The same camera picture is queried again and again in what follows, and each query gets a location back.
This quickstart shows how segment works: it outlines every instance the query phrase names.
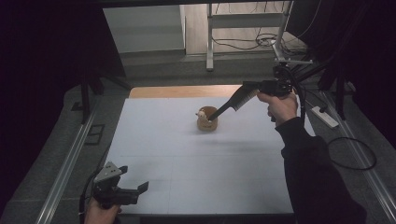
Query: metal rail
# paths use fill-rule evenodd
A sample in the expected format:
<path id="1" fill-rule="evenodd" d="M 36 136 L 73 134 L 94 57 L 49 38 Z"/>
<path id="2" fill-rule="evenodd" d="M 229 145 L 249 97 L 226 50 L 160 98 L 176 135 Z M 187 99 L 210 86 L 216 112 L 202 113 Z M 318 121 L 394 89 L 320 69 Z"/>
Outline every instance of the metal rail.
<path id="1" fill-rule="evenodd" d="M 332 117 L 340 124 L 341 132 L 346 137 L 356 138 L 355 134 L 347 124 L 347 121 L 341 120 L 341 118 L 338 116 L 335 108 L 333 107 L 334 101 L 332 100 L 332 97 L 329 95 L 329 93 L 321 92 L 320 95 L 327 102 Z M 348 142 L 348 145 L 360 167 L 370 166 L 370 160 L 359 143 Z M 385 213 L 387 214 L 390 223 L 396 224 L 396 202 L 390 194 L 388 188 L 385 186 L 381 177 L 378 175 L 375 169 L 364 171 L 363 173 L 376 198 L 379 200 Z"/>
<path id="2" fill-rule="evenodd" d="M 96 109 L 100 103 L 100 97 L 95 97 L 95 101 L 93 102 L 92 112 L 88 117 L 85 124 L 81 124 L 78 134 L 73 142 L 73 145 L 70 147 L 69 153 L 64 159 L 64 164 L 61 167 L 56 179 L 52 185 L 51 190 L 49 191 L 49 195 L 47 196 L 46 201 L 44 202 L 43 207 L 35 221 L 35 224 L 50 224 L 55 214 L 56 208 L 58 207 L 59 201 L 61 200 L 62 194 L 64 193 L 64 188 L 66 187 L 67 181 L 73 171 L 73 168 L 76 164 L 79 152 L 84 145 L 85 138 L 91 128 L 93 119 L 96 115 Z"/>

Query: black cable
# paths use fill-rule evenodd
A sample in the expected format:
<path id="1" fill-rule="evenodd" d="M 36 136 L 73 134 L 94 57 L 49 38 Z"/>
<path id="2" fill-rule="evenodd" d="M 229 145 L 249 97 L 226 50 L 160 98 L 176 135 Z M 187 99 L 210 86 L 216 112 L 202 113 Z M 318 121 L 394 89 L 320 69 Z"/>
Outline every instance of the black cable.
<path id="1" fill-rule="evenodd" d="M 275 3 L 276 3 L 276 2 L 274 1 L 274 9 L 275 9 L 275 11 L 277 12 L 277 8 L 276 8 L 276 5 L 275 5 Z"/>
<path id="2" fill-rule="evenodd" d="M 79 223 L 84 224 L 85 221 L 85 200 L 91 198 L 92 196 L 92 189 L 91 189 L 91 196 L 86 197 L 87 194 L 87 189 L 88 186 L 90 185 L 91 181 L 93 181 L 93 178 L 96 177 L 99 172 L 102 170 L 101 164 L 103 159 L 105 158 L 105 155 L 107 154 L 108 150 L 110 149 L 111 143 L 107 146 L 105 152 L 102 154 L 101 159 L 99 160 L 98 164 L 96 165 L 95 171 L 88 177 L 87 182 L 85 183 L 84 189 L 79 196 L 79 205 L 78 205 L 78 216 L 79 216 Z"/>
<path id="3" fill-rule="evenodd" d="M 218 7 L 216 7 L 216 12 L 215 12 L 215 14 L 218 14 L 219 6 L 220 6 L 220 3 L 218 3 Z"/>
<path id="4" fill-rule="evenodd" d="M 273 37 L 265 37 L 265 38 L 258 39 L 258 37 L 261 36 L 261 35 L 272 35 Z M 260 30 L 259 30 L 259 33 L 258 33 L 258 35 L 256 36 L 256 39 L 255 39 L 255 40 L 246 40 L 246 39 L 215 39 L 215 38 L 213 38 L 213 37 L 212 37 L 212 39 L 213 39 L 213 41 L 214 41 L 216 44 L 218 44 L 218 45 L 228 46 L 228 47 L 231 47 L 231 48 L 234 48 L 234 49 L 249 50 L 249 49 L 256 49 L 256 48 L 258 48 L 258 47 L 270 47 L 270 46 L 272 46 L 273 44 L 270 44 L 270 43 L 268 42 L 268 39 L 275 39 L 275 36 L 276 36 L 276 35 L 274 35 L 274 34 L 260 34 Z M 243 48 L 239 48 L 239 47 L 234 46 L 234 45 L 219 43 L 219 42 L 218 42 L 219 40 L 235 40 L 235 41 L 246 41 L 246 42 L 249 42 L 249 41 L 251 41 L 251 42 L 256 41 L 257 46 L 252 47 L 252 48 L 243 49 Z M 268 42 L 268 45 L 262 45 L 262 44 L 260 44 L 260 40 L 262 40 L 262 41 L 265 41 L 265 40 L 266 40 L 266 41 Z"/>
<path id="5" fill-rule="evenodd" d="M 319 112 L 320 112 L 320 113 L 325 112 L 326 109 L 327 109 L 327 107 L 328 107 L 328 105 L 326 104 L 326 102 L 324 102 L 324 100 L 322 100 L 318 95 L 314 94 L 312 91 L 307 90 L 306 87 L 304 87 L 304 89 L 305 89 L 306 92 L 309 92 L 309 93 L 311 93 L 312 95 L 314 95 L 315 97 L 317 97 L 317 99 L 319 99 L 319 100 L 324 104 L 324 106 L 322 106 L 322 107 L 320 108 Z"/>
<path id="6" fill-rule="evenodd" d="M 305 55 L 306 52 L 300 51 L 300 50 L 291 50 L 286 46 L 285 40 L 282 38 L 280 41 L 280 47 L 282 47 L 282 51 L 285 54 L 288 54 L 289 56 L 294 56 L 294 55 Z"/>
<path id="7" fill-rule="evenodd" d="M 88 177 L 87 182 L 85 183 L 84 189 L 79 196 L 79 204 L 78 204 L 78 216 L 79 216 L 79 223 L 84 224 L 85 221 L 85 200 L 90 197 L 85 197 L 87 193 L 88 185 L 90 185 L 91 180 L 99 173 L 99 171 L 95 170 L 90 177 Z"/>
<path id="8" fill-rule="evenodd" d="M 359 139 L 351 138 L 351 137 L 337 137 L 337 138 L 334 138 L 332 141 L 330 141 L 330 142 L 327 144 L 328 147 L 329 147 L 329 149 L 330 149 L 330 144 L 331 144 L 331 143 L 333 143 L 333 142 L 335 142 L 335 141 L 337 141 L 337 140 L 340 140 L 340 139 L 352 140 L 352 141 L 356 141 L 356 142 L 358 142 L 358 143 L 364 145 L 367 149 L 369 149 L 369 152 L 372 154 L 373 163 L 372 163 L 371 165 L 369 165 L 368 167 L 365 167 L 365 168 L 351 167 L 351 166 L 347 166 L 347 165 L 341 164 L 341 163 L 339 163 L 338 161 L 332 160 L 332 162 L 333 162 L 334 164 L 336 164 L 336 165 L 338 165 L 338 166 L 340 166 L 340 167 L 343 167 L 343 168 L 345 168 L 345 169 L 348 169 L 348 170 L 358 170 L 358 171 L 368 171 L 368 170 L 373 169 L 373 168 L 376 166 L 377 158 L 376 158 L 375 153 L 373 152 L 373 150 L 372 150 L 369 146 L 367 146 L 367 144 L 365 144 L 364 142 L 362 142 L 362 141 L 359 140 Z"/>
<path id="9" fill-rule="evenodd" d="M 258 45 L 258 46 L 252 47 L 252 48 L 242 49 L 242 48 L 238 48 L 237 46 L 234 46 L 234 45 L 219 43 L 219 42 L 216 41 L 216 39 L 214 39 L 213 37 L 212 37 L 212 39 L 213 39 L 213 41 L 214 41 L 216 44 L 218 44 L 218 45 L 228 46 L 228 47 L 231 47 L 231 48 L 234 48 L 234 49 L 248 50 L 248 49 L 256 49 L 256 48 L 258 48 L 258 47 L 260 46 L 260 45 Z"/>
<path id="10" fill-rule="evenodd" d="M 305 122 L 305 96 L 303 95 L 301 86 L 288 67 L 286 67 L 286 66 L 279 66 L 279 67 L 281 69 L 285 69 L 286 73 L 289 76 L 291 84 L 297 90 L 297 94 L 299 95 L 299 98 L 300 98 L 300 118 L 301 118 L 302 122 L 304 123 Z"/>

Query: black sleeve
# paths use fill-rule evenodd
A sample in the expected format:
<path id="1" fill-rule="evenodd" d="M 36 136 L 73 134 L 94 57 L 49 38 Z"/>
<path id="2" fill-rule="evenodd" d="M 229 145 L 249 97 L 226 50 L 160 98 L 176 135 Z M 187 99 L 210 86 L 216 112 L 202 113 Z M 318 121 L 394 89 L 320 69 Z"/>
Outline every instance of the black sleeve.
<path id="1" fill-rule="evenodd" d="M 310 136 L 300 118 L 276 130 L 285 143 L 285 177 L 298 223 L 365 223 L 366 211 L 351 198 L 325 141 Z"/>

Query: wooden surface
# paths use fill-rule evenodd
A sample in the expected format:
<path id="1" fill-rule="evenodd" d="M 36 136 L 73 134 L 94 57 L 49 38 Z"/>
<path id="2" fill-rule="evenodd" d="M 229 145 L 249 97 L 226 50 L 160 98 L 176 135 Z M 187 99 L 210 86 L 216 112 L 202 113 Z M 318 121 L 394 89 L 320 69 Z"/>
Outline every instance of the wooden surface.
<path id="1" fill-rule="evenodd" d="M 231 97 L 240 85 L 136 87 L 129 98 Z"/>

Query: wall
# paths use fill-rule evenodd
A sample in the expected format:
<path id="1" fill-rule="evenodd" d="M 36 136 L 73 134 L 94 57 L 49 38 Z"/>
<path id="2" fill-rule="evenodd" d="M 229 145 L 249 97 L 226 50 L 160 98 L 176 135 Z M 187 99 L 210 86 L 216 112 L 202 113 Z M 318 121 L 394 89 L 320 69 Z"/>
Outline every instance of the wall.
<path id="1" fill-rule="evenodd" d="M 119 53 L 184 49 L 180 6 L 105 8 L 104 12 Z"/>

